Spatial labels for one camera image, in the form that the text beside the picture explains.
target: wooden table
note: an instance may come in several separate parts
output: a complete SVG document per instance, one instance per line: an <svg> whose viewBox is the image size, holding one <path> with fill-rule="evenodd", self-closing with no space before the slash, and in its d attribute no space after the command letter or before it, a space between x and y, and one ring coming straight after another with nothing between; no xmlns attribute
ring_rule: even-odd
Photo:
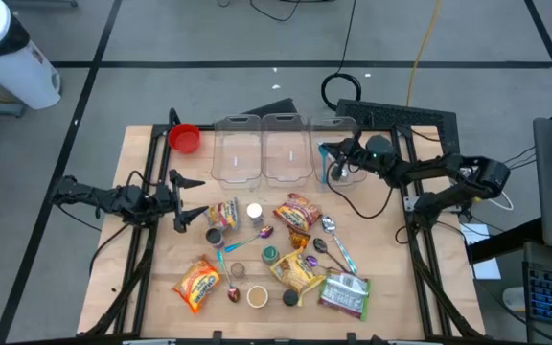
<svg viewBox="0 0 552 345"><path fill-rule="evenodd" d="M437 138L434 126L414 128L424 135ZM141 171L144 168L150 131L151 126L127 128L114 185L125 184L132 170ZM364 133L362 142L372 134ZM185 302L172 291L172 287L200 254L207 254L212 265L220 271L216 252L205 240L208 224L205 217L199 217L189 226L186 234L179 234L173 230L173 215L162 217L157 233L142 337L211 338L214 330L223 331L225 338L245 339L344 339L346 332L356 333L359 339L368 339L373 334L386 339L424 337L409 250L406 245L397 244L394 240L396 230L404 225L399 191L394 191L381 216L366 220L357 216L341 197L324 192L313 176L303 187L272 188L263 181L253 192L223 190L210 174L214 132L205 131L201 135L202 143L197 152L188 156L172 152L169 163L169 169L178 169L185 177L206 181L204 186L183 190L185 208L213 204L236 196L240 203L241 228L238 233L230 232L226 235L228 243L238 242L256 234L245 215L246 206L251 202L259 202L264 207L265 222L273 225L275 231L268 240L255 240L225 255L228 266L240 262L246 268L244 279L232 277L233 284L241 290L240 302L234 304L227 299L227 284L222 277L221 284L208 296L199 313L193 315ZM419 136L414 137L414 143L420 159L442 154L439 143L427 141ZM161 151L163 143L159 145L157 152ZM158 161L155 162L152 181L157 178L158 165ZM141 183L137 177L132 182L138 185ZM426 191L440 191L448 185L446 178L424 181ZM388 190L382 180L368 174L364 181L352 190L346 191L346 194L360 212L369 215L376 213L382 206ZM355 261L359 275L371 279L372 291L366 322L360 322L340 311L319 306L316 303L318 288L306 294L303 307L287 307L282 302L286 288L272 276L268 266L262 262L261 250L269 243L276 245L281 255L292 251L287 228L272 215L272 210L287 199L289 192L305 196L319 205L324 214L333 218L337 224L336 233ZM440 221L459 227L455 215L443 214ZM100 243L120 226L119 218L106 217ZM324 239L331 252L341 258L331 236L322 230L320 224L315 224L310 234ZM405 240L404 231L401 236L402 240ZM484 333L461 235L438 224L433 229L433 237L447 295L470 324ZM120 290L130 238L131 231L128 230L107 246L95 262L80 317L79 332L86 331L95 324L115 298L117 293L113 289ZM424 247L421 235L419 242L421 247ZM306 253L319 258L322 265L334 265L326 255L317 254L311 245L306 249ZM246 292L254 285L264 286L269 293L267 305L258 310L251 308L245 301ZM435 300L428 288L427 295L433 331L439 334ZM130 330L135 303L136 296L133 295L129 300L126 330Z"/></svg>

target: red cup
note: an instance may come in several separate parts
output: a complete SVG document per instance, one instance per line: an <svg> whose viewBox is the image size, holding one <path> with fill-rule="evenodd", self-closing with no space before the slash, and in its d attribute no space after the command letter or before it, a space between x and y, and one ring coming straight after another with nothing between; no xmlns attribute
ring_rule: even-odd
<svg viewBox="0 0 552 345"><path fill-rule="evenodd" d="M199 128L192 124L176 125L170 130L168 143L181 153L192 153L199 148Z"/></svg>

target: food package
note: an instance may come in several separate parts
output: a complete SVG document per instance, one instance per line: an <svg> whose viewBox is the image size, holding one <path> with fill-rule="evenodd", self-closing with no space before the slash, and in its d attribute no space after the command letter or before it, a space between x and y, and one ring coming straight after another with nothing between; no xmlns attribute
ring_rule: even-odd
<svg viewBox="0 0 552 345"><path fill-rule="evenodd" d="M297 231L292 226L288 227L288 238L291 240L293 249L306 248L308 242L311 240L309 234Z"/></svg>
<svg viewBox="0 0 552 345"><path fill-rule="evenodd" d="M324 275L316 275L302 256L303 247L286 254L269 269L284 285L294 289L299 294L297 305L302 306L304 294L315 288L325 279Z"/></svg>
<svg viewBox="0 0 552 345"><path fill-rule="evenodd" d="M211 228L224 231L227 229L238 230L240 219L238 218L238 199L236 197L208 207L204 214L208 218Z"/></svg>
<svg viewBox="0 0 552 345"><path fill-rule="evenodd" d="M369 280L330 270L321 288L321 297L318 303L344 311L361 321L365 321L369 299Z"/></svg>
<svg viewBox="0 0 552 345"><path fill-rule="evenodd" d="M308 232L311 226L321 218L321 211L305 197L289 193L288 200L274 210L274 215L299 231Z"/></svg>
<svg viewBox="0 0 552 345"><path fill-rule="evenodd" d="M197 313L210 290L219 282L219 273L206 261L204 255L187 270L182 281L176 284L173 290L187 302L193 313Z"/></svg>

